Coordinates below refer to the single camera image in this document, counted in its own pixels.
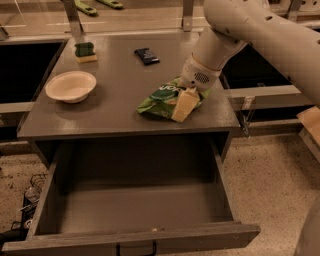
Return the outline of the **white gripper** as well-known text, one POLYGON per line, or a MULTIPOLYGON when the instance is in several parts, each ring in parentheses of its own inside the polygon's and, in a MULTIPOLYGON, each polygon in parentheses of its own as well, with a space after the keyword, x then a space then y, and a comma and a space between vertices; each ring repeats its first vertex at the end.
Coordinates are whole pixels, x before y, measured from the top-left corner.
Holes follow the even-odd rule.
POLYGON ((221 71, 210 70, 190 55, 181 72, 178 85, 187 88, 178 95, 171 118, 183 122, 200 101, 198 91, 210 89, 219 78, 221 71))

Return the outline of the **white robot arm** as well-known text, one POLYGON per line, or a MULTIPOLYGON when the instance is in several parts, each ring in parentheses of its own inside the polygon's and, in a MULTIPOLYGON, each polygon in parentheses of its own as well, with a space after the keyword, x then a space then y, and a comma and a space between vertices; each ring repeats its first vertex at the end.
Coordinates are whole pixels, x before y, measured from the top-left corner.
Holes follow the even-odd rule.
MULTIPOLYGON (((277 16, 264 0, 205 0, 205 28, 182 71, 184 87, 207 89, 227 61, 249 44, 314 104, 320 101, 319 34, 277 16)), ((319 201, 315 200, 297 227, 297 241, 288 252, 291 214, 282 212, 283 223, 256 252, 227 251, 215 256, 320 256, 319 201)))

